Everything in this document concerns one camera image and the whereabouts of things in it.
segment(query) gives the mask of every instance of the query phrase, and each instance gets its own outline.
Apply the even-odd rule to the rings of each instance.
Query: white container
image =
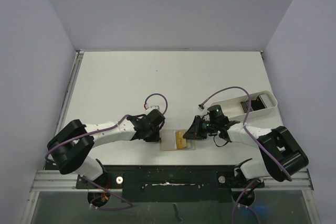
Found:
[[[273,106],[262,110],[252,111],[248,115],[248,118],[256,118],[257,116],[267,115],[278,106],[278,101],[273,93],[267,90],[250,94],[251,99],[255,100],[260,94],[266,94]],[[247,95],[244,95],[242,97],[214,102],[211,104],[211,106],[220,105],[222,107],[224,115],[226,115],[231,121],[243,121],[246,113],[244,113],[243,109],[241,108],[240,102],[245,102],[247,101],[247,99]]]

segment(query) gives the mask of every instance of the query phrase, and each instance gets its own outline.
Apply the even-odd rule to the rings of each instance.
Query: aluminum frame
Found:
[[[75,60],[73,63],[69,83],[67,86],[65,98],[62,104],[60,117],[57,123],[55,134],[57,134],[64,125],[64,120],[69,108],[71,96],[76,84],[78,72],[83,59],[85,51],[76,51]],[[33,185],[30,190],[27,204],[21,219],[21,224],[30,224],[36,202],[38,200],[39,192],[41,191],[101,191],[99,189],[76,189],[77,174],[71,173],[62,175],[59,171],[53,170],[38,170],[36,172]],[[307,206],[307,211],[312,224],[320,224],[319,215],[313,200],[312,190],[313,185],[309,175],[308,169],[303,169],[293,175],[292,182],[277,182],[272,178],[264,178],[265,188],[257,188],[256,190],[301,190],[304,201]],[[122,191],[121,189],[113,189],[111,191]]]

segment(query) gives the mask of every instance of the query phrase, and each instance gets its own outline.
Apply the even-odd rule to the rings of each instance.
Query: screw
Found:
[[[117,177],[116,182],[118,185],[122,184],[123,178],[121,176]]]
[[[225,183],[225,177],[224,177],[224,176],[220,176],[220,177],[218,178],[218,181],[219,181],[221,184]]]

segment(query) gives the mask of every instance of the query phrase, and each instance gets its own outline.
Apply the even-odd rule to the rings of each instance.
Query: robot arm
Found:
[[[157,142],[160,140],[159,130],[164,120],[164,115],[157,109],[151,110],[148,115],[124,116],[120,122],[85,125],[80,120],[73,120],[48,143],[47,147],[50,151],[59,146],[51,155],[61,174],[76,172],[95,180],[103,174],[104,167],[97,159],[89,156],[92,148],[111,142],[136,139]],[[78,140],[60,146],[74,137],[78,137]]]
[[[287,178],[275,161],[251,138],[241,122],[229,121],[228,117],[223,114],[220,105],[208,108],[208,116],[209,120],[196,116],[192,126],[183,137],[185,139],[201,140],[207,138],[207,136],[219,135],[220,138],[228,142],[243,143],[259,148],[262,159],[251,159],[239,166],[239,170],[244,177],[251,179],[271,176],[279,182]],[[276,129],[262,129],[246,126],[246,128],[290,175],[308,165],[307,156],[286,127],[279,126]]]

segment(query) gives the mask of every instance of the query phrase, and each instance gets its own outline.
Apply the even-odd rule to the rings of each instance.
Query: gray wall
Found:
[[[50,0],[76,49],[263,50],[292,0]]]
[[[335,223],[336,0],[293,0],[265,64],[285,126],[309,156],[322,223]]]
[[[49,0],[0,0],[1,223],[19,223],[75,51]]]

